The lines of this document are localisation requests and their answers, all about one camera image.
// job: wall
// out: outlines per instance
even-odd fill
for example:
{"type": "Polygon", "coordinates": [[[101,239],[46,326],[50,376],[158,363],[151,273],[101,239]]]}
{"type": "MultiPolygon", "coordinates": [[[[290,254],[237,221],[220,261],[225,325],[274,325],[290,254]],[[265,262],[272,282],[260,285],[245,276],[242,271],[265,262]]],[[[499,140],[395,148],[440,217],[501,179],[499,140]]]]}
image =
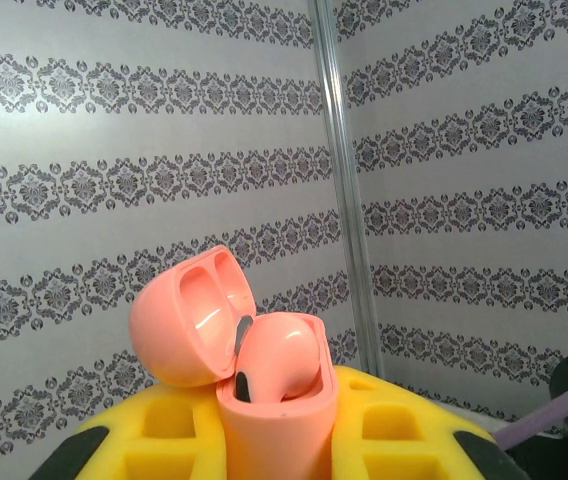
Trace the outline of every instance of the wall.
{"type": "Polygon", "coordinates": [[[0,0],[0,478],[152,382],[127,316],[211,245],[359,365],[305,0],[0,0]]]}
{"type": "Polygon", "coordinates": [[[568,354],[568,1],[344,1],[386,375],[513,418],[568,354]]]}

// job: earbud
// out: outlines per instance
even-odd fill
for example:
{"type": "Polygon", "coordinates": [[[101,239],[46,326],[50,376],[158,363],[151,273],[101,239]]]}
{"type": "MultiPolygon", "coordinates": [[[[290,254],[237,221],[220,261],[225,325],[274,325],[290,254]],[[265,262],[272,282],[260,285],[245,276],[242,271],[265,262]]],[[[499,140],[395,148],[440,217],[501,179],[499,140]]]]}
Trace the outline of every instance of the earbud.
{"type": "Polygon", "coordinates": [[[256,319],[237,355],[235,396],[251,403],[279,403],[310,390],[320,369],[313,329],[292,313],[256,319]]]}

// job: open lid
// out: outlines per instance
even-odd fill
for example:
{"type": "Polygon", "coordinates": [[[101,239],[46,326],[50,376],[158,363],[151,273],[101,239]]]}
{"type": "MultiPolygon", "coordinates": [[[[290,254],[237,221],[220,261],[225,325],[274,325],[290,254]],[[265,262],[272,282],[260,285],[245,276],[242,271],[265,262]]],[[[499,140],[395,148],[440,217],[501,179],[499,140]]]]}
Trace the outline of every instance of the open lid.
{"type": "Polygon", "coordinates": [[[235,337],[255,299],[225,246],[185,260],[153,279],[133,302],[133,349],[160,381],[176,387],[215,383],[233,375],[235,337]]]}

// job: metal pole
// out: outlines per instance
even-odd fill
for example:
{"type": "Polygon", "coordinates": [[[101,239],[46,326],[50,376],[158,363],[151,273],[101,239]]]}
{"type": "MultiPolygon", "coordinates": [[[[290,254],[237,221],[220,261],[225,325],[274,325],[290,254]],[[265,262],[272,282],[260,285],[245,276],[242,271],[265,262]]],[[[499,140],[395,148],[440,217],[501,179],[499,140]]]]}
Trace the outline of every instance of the metal pole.
{"type": "Polygon", "coordinates": [[[313,38],[324,97],[324,118],[342,221],[346,268],[362,370],[383,376],[370,262],[364,238],[357,166],[348,124],[331,0],[309,0],[313,38]]]}

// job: yellow foam holder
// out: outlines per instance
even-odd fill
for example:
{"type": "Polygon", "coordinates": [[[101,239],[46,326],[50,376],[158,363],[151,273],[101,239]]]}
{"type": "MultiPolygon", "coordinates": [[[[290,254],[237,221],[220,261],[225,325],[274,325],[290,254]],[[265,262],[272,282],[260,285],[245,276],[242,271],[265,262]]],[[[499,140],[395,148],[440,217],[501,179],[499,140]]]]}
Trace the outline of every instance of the yellow foam holder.
{"type": "MultiPolygon", "coordinates": [[[[483,429],[403,388],[335,367],[333,480],[483,480],[453,434],[483,429]]],[[[77,480],[224,480],[226,445],[215,386],[155,385],[78,430],[109,433],[77,480]]]]}

